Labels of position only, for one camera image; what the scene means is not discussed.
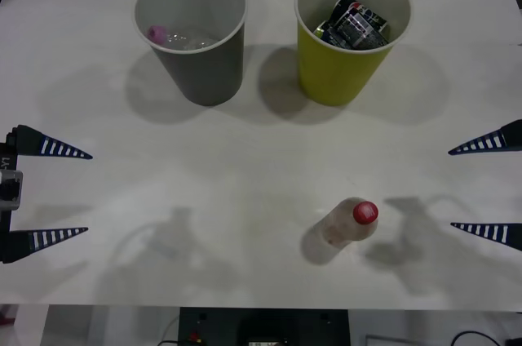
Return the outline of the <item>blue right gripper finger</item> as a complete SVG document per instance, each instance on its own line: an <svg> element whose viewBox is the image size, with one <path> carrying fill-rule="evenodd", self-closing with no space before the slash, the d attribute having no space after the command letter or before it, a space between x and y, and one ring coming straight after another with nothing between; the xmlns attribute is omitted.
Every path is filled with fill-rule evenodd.
<svg viewBox="0 0 522 346"><path fill-rule="evenodd" d="M473 236L496 242L512 249L521 251L522 226L521 223L508 224L466 224L451 223L452 227Z"/></svg>
<svg viewBox="0 0 522 346"><path fill-rule="evenodd" d="M456 156L472 153L519 152L522 143L522 120L518 119L502 126L496 131L476 137L448 151Z"/></svg>

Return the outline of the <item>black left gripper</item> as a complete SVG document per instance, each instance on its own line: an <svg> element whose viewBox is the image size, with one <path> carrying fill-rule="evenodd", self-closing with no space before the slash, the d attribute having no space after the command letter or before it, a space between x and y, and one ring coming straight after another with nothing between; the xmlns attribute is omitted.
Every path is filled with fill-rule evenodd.
<svg viewBox="0 0 522 346"><path fill-rule="evenodd" d="M19 125L7 135L7 143L22 156L92 159L77 147L45 135L32 127ZM9 231L11 213L18 208L18 171L15 150L1 144L1 263L11 264L89 230L56 228Z"/></svg>

